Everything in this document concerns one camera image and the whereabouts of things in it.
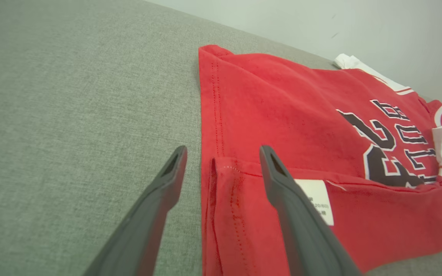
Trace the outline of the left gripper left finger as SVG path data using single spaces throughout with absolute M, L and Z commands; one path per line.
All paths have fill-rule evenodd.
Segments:
M 177 204 L 188 151 L 177 147 L 146 187 L 85 276 L 152 276 L 167 213 Z

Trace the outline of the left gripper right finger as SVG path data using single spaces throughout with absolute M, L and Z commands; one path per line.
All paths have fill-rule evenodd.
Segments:
M 362 273 L 290 175 L 274 149 L 260 147 L 265 191 L 277 210 L 292 276 L 360 276 Z

